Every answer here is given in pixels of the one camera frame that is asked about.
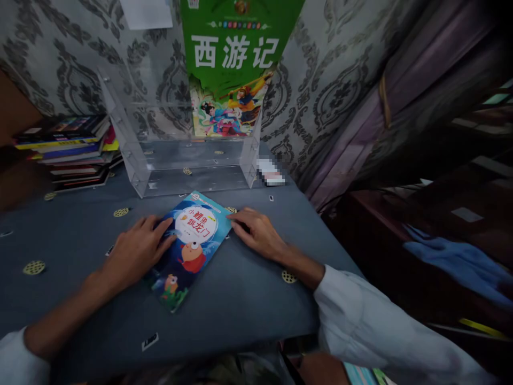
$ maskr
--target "green book cover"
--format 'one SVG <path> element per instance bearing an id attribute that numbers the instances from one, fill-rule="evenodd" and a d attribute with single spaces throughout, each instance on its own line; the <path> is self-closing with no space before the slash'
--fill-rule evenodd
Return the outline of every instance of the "green book cover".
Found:
<path id="1" fill-rule="evenodd" d="M 182 0 L 195 136 L 250 136 L 304 0 Z"/>

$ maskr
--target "damask wallpaper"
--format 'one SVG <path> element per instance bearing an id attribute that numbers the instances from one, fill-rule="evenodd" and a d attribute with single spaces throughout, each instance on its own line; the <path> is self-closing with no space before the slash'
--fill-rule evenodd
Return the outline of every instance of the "damask wallpaper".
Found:
<path id="1" fill-rule="evenodd" d="M 0 0 L 0 67 L 46 115 L 104 109 L 109 68 L 135 105 L 192 127 L 179 0 L 171 29 L 128 29 L 118 0 Z M 264 101 L 262 137 L 294 178 L 376 82 L 423 0 L 306 0 Z M 133 112 L 162 135 L 154 110 Z"/>

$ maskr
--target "person's left hand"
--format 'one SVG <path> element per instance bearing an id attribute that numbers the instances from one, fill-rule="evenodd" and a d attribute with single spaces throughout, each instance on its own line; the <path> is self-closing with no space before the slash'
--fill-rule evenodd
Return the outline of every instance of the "person's left hand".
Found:
<path id="1" fill-rule="evenodd" d="M 159 220 L 154 215 L 141 218 L 130 230 L 121 233 L 104 265 L 95 273 L 95 278 L 115 292 L 121 292 L 138 282 L 176 239 L 176 235 L 173 235 L 160 243 L 173 218 L 161 222 L 154 230 Z"/>

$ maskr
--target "cartoon fish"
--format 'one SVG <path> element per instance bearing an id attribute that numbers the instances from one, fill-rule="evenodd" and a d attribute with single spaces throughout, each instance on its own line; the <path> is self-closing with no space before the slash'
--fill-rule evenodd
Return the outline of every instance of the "cartoon fish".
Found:
<path id="1" fill-rule="evenodd" d="M 170 294 L 173 294 L 178 288 L 178 277 L 170 274 L 166 279 L 166 285 L 164 286 L 164 290 Z"/>
<path id="2" fill-rule="evenodd" d="M 182 248 L 182 260 L 180 263 L 183 268 L 190 273 L 197 273 L 205 264 L 206 257 L 199 242 L 189 242 L 180 246 Z"/>

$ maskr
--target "white sleeve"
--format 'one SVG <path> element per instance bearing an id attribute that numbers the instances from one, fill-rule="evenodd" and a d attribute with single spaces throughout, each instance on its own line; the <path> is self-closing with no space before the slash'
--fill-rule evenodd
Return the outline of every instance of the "white sleeve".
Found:
<path id="1" fill-rule="evenodd" d="M 440 383 L 494 379 L 456 344 L 411 318 L 355 274 L 326 266 L 314 297 L 321 321 L 319 344 L 341 361 L 422 372 Z"/>
<path id="2" fill-rule="evenodd" d="M 0 341 L 0 379 L 10 385 L 46 385 L 50 364 L 32 354 L 23 339 L 25 328 L 7 334 Z"/>

